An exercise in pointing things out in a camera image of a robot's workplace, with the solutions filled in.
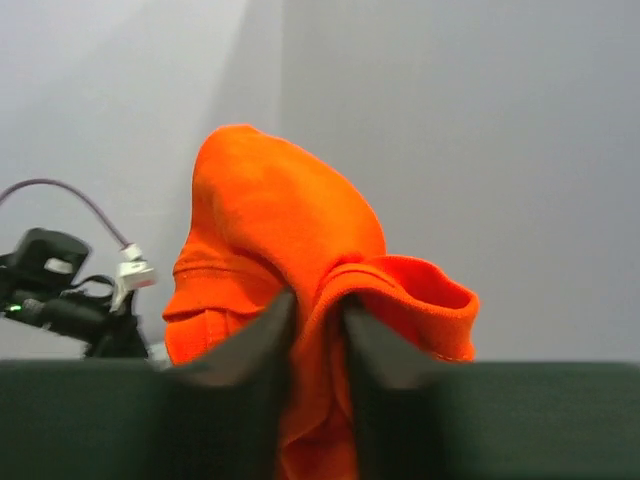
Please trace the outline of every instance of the folded cloth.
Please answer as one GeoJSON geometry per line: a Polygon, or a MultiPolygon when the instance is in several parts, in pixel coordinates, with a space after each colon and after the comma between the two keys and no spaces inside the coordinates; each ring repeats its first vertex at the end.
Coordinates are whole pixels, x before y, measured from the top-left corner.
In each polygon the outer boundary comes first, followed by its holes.
{"type": "Polygon", "coordinates": [[[285,286],[298,300],[292,398],[281,420],[278,476],[358,477],[337,302],[365,307],[444,361],[472,360],[476,294],[424,260],[387,255],[382,228],[342,175],[250,126],[216,130],[193,172],[191,230],[164,312],[180,364],[258,316],[285,286]]]}

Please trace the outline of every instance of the orange garment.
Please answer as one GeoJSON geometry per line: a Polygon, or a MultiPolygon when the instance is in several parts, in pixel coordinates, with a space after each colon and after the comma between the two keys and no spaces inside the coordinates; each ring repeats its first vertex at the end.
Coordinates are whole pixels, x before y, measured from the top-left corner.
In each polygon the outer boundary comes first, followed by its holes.
{"type": "Polygon", "coordinates": [[[477,296],[435,265],[387,255],[375,213],[343,176],[250,126],[223,127],[206,140],[192,202],[164,312],[171,360],[189,361],[221,343],[291,286],[298,333],[278,475],[356,479],[344,343],[331,307],[358,292],[374,315],[423,351],[469,361],[477,296]]]}

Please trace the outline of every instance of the orange cloth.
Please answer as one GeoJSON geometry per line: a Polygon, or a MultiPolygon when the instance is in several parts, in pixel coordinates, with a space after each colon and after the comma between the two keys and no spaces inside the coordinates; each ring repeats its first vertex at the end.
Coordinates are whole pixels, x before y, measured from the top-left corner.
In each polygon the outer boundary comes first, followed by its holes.
{"type": "Polygon", "coordinates": [[[387,255],[375,213],[343,176],[250,126],[223,127],[206,140],[192,202],[164,312],[171,360],[189,361],[224,341],[291,286],[298,334],[279,477],[357,478],[344,343],[331,307],[358,292],[423,351],[469,361],[477,296],[430,263],[387,255]]]}

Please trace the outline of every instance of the gray wall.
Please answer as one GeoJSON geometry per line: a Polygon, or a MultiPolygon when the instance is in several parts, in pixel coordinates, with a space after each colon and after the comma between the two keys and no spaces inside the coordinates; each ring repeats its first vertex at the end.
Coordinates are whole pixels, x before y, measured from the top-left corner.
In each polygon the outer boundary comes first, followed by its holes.
{"type": "MultiPolygon", "coordinates": [[[[65,180],[140,244],[161,278],[138,302],[151,339],[164,329],[202,141],[222,123],[278,129],[281,8],[280,0],[0,0],[2,186],[65,180]]],[[[1,215],[0,252],[40,225],[93,245],[85,273],[115,273],[117,245],[67,193],[31,187],[1,215]]],[[[0,357],[78,349],[0,319],[0,357]]]]}
{"type": "MultiPolygon", "coordinates": [[[[3,185],[54,176],[109,212],[161,275],[139,302],[157,340],[196,151],[254,123],[351,178],[393,252],[480,293],[480,358],[638,359],[639,15],[634,0],[0,0],[3,185]]],[[[94,246],[86,273],[119,260],[64,192],[18,193],[2,216],[0,251],[42,225],[94,246]]],[[[0,320],[0,357],[77,347],[0,320]]]]}
{"type": "Polygon", "coordinates": [[[640,2],[289,0],[282,129],[395,253],[476,289],[479,358],[640,358],[640,2]]]}

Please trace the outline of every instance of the white wall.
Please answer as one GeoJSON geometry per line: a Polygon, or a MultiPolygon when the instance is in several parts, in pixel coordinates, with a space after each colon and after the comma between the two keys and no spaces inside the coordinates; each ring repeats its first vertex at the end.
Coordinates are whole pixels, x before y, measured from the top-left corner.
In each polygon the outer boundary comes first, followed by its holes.
{"type": "Polygon", "coordinates": [[[640,2],[285,5],[283,133],[479,292],[479,358],[640,358],[640,2]]]}
{"type": "MultiPolygon", "coordinates": [[[[0,0],[2,186],[34,176],[67,181],[140,244],[161,278],[138,303],[152,340],[164,328],[202,141],[233,122],[278,133],[281,7],[280,0],[0,0]]],[[[0,252],[42,226],[94,247],[84,273],[115,271],[117,245],[65,192],[31,187],[1,215],[0,252]]],[[[78,348],[0,319],[0,357],[78,348]]]]}

